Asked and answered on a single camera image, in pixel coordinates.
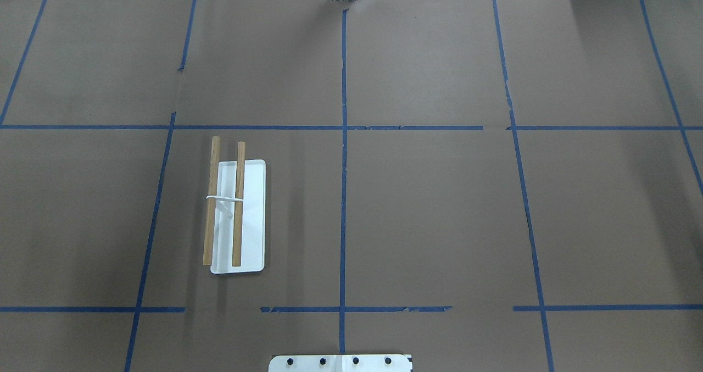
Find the white towel rack base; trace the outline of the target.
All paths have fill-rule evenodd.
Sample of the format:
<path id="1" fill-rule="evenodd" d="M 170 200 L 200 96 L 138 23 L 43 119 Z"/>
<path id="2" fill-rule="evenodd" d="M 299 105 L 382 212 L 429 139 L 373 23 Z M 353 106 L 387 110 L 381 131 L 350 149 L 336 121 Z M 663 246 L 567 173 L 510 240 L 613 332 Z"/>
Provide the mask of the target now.
<path id="1" fill-rule="evenodd" d="M 266 163 L 246 160 L 244 165 L 242 264 L 232 267 L 233 214 L 235 212 L 236 162 L 219 162 L 215 195 L 213 262 L 215 275 L 251 274 L 265 267 Z"/>

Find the inner wooden rack rod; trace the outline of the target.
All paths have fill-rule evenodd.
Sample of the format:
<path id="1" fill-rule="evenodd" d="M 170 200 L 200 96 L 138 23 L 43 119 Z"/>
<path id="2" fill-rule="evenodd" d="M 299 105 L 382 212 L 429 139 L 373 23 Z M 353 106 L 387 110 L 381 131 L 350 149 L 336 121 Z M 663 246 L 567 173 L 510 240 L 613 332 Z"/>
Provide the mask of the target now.
<path id="1" fill-rule="evenodd" d="M 246 164 L 246 142 L 237 143 L 237 160 L 235 171 L 235 212 L 233 214 L 232 267 L 242 264 L 243 244 L 243 197 L 244 197 L 244 165 Z"/>

